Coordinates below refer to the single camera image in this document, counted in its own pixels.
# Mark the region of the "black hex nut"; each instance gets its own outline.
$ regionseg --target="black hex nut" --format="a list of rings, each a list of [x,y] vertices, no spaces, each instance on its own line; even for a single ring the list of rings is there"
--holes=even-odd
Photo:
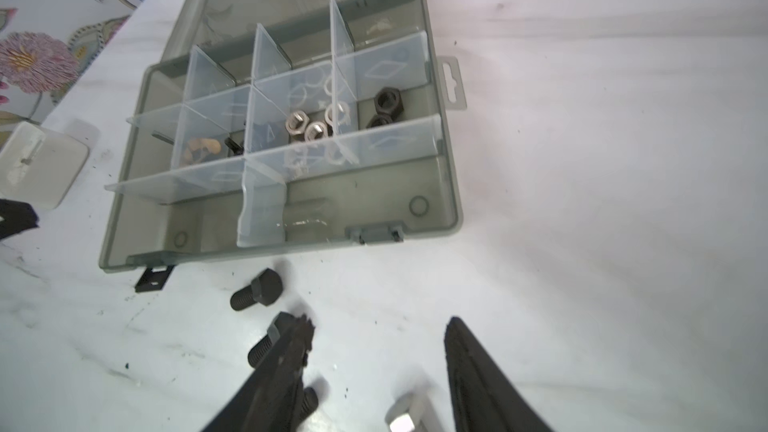
[[[242,311],[255,303],[272,305],[283,293],[283,280],[271,268],[265,268],[251,282],[232,294],[230,306],[236,311]]]
[[[370,119],[366,129],[372,129],[374,127],[388,126],[392,123],[392,118],[384,114],[376,114]]]
[[[400,91],[394,87],[384,87],[373,98],[376,106],[376,113],[389,116],[393,121],[402,113],[402,96]]]

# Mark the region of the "hex nut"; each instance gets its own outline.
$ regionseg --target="hex nut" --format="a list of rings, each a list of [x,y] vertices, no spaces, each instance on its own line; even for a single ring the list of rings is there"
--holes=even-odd
[[[426,398],[406,394],[399,398],[384,417],[390,432],[415,432],[424,430],[422,417],[426,410]]]
[[[373,98],[377,114],[389,116],[392,120],[397,120],[402,113],[402,96],[400,91],[394,87],[384,87]]]
[[[293,139],[303,139],[309,124],[309,116],[303,110],[295,110],[286,119],[286,130]]]
[[[372,129],[374,127],[388,126],[392,123],[392,118],[385,114],[376,114],[369,121],[366,129]]]
[[[330,136],[328,124],[317,120],[306,127],[306,130],[304,131],[304,142],[312,142],[312,140],[325,139],[328,136]]]

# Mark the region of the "black metal clip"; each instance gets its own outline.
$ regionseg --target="black metal clip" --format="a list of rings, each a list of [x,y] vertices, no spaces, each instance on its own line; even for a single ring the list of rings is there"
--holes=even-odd
[[[136,282],[134,290],[137,294],[162,290],[170,273],[174,271],[174,267],[176,265],[168,265],[165,270],[161,271],[155,271],[154,267],[147,267],[139,277],[139,282]]]

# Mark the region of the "floral wallpaper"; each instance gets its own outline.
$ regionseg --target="floral wallpaper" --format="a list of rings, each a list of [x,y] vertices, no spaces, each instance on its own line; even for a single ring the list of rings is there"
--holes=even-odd
[[[40,122],[142,0],[0,0],[0,139]]]

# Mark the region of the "box latch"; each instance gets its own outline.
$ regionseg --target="box latch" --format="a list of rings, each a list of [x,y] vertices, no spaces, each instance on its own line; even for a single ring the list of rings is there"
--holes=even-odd
[[[346,230],[346,236],[360,245],[380,242],[402,242],[405,238],[402,232],[402,222],[349,227]]]

